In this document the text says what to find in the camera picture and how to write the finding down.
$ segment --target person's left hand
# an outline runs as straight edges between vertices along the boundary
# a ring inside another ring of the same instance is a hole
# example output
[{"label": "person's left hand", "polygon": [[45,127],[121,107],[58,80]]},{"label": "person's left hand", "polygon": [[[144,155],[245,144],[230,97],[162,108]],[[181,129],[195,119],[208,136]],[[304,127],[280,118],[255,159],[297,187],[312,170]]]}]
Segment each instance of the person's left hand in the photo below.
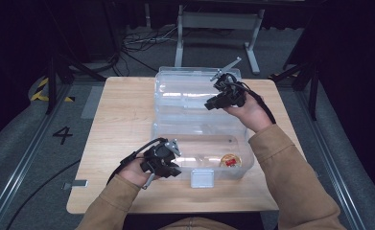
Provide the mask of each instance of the person's left hand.
[{"label": "person's left hand", "polygon": [[132,160],[126,167],[118,172],[118,174],[128,180],[130,183],[143,187],[151,176],[149,172],[143,172],[142,168],[140,168],[140,164],[143,163],[143,161],[143,158],[136,158]]}]

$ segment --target hand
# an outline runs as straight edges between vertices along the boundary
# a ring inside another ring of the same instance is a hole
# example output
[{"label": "hand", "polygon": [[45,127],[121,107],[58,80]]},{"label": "hand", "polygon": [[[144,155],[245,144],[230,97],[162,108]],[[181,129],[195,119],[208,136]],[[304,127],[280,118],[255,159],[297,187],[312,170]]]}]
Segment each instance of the hand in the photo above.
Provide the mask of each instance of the hand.
[{"label": "hand", "polygon": [[118,172],[118,174],[136,186],[144,186],[151,176],[149,172],[143,172],[142,168],[140,168],[140,164],[143,163],[144,160],[143,158],[132,160],[126,167]]},{"label": "hand", "polygon": [[244,126],[258,132],[270,125],[272,122],[265,110],[256,102],[256,100],[245,92],[246,102],[242,107],[225,107],[227,113],[237,117]]}]

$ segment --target person's left arm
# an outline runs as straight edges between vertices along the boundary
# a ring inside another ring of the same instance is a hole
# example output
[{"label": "person's left arm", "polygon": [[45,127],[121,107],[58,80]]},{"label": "person's left arm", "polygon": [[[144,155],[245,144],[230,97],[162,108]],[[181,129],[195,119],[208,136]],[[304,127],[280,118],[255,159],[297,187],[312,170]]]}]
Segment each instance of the person's left arm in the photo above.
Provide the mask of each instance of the person's left arm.
[{"label": "person's left arm", "polygon": [[142,159],[133,160],[116,174],[85,212],[77,229],[122,229],[125,217],[150,174],[142,172]]}]

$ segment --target person's right hand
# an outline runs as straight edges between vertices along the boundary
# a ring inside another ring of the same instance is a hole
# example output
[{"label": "person's right hand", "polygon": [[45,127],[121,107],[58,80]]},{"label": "person's right hand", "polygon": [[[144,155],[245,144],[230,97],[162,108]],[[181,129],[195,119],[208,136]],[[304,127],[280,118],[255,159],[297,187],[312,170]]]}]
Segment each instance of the person's right hand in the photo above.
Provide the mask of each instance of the person's right hand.
[{"label": "person's right hand", "polygon": [[270,125],[272,122],[265,110],[256,102],[256,100],[245,92],[246,102],[242,107],[225,107],[227,113],[237,117],[244,126],[258,132]]}]

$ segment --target white desk frame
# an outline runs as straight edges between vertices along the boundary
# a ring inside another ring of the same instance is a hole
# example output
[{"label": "white desk frame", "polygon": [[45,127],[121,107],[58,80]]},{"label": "white desk frame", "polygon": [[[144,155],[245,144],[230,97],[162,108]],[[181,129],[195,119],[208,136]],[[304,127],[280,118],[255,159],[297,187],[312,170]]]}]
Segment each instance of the white desk frame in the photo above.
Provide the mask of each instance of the white desk frame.
[{"label": "white desk frame", "polygon": [[250,42],[245,42],[246,54],[254,75],[260,73],[253,46],[262,24],[265,10],[257,14],[214,13],[214,12],[189,12],[183,6],[178,7],[177,21],[177,48],[175,67],[181,67],[183,59],[183,28],[222,28],[232,30],[252,30]]}]

